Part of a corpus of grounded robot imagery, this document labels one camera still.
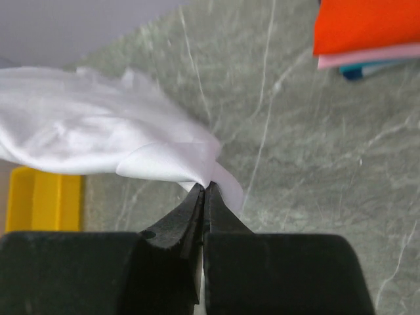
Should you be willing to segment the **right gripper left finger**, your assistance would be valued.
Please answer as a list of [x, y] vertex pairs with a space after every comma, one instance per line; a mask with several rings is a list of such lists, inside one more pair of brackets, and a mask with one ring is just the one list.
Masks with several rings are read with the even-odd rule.
[[10, 232], [2, 314], [192, 314], [200, 301], [204, 189], [141, 232]]

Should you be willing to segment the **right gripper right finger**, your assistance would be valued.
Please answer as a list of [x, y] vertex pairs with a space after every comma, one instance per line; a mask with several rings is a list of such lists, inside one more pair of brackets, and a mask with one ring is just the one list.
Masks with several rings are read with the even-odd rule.
[[373, 314], [358, 257], [336, 234], [254, 233], [205, 191], [208, 314]]

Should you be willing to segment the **white t shirt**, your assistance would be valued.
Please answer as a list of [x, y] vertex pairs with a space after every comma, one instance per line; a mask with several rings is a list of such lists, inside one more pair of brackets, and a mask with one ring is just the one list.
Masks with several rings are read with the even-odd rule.
[[1, 159], [67, 175], [219, 186], [228, 208], [243, 204], [239, 182], [218, 163], [214, 135], [145, 75], [119, 79], [80, 68], [1, 70]]

